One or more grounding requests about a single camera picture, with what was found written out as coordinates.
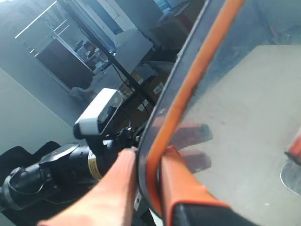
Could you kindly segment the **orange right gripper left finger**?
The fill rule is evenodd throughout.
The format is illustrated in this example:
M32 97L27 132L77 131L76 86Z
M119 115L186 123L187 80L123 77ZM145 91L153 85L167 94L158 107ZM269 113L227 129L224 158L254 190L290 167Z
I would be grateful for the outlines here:
M122 150L86 195L39 226L129 226L136 192L137 148Z

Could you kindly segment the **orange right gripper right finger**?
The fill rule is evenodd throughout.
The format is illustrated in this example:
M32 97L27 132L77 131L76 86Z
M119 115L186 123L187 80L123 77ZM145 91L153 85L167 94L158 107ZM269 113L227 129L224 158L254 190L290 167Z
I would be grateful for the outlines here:
M161 159L162 213L166 226L247 226L249 221L197 181L173 146Z

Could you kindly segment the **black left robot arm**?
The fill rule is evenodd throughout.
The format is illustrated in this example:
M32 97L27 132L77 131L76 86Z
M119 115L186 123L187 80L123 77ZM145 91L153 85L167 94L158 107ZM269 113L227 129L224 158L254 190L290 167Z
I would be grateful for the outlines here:
M0 187L1 211L22 210L41 200L79 185L93 185L108 172L118 154L137 145L145 127L125 128L90 145L70 143L61 146L27 167L19 164Z

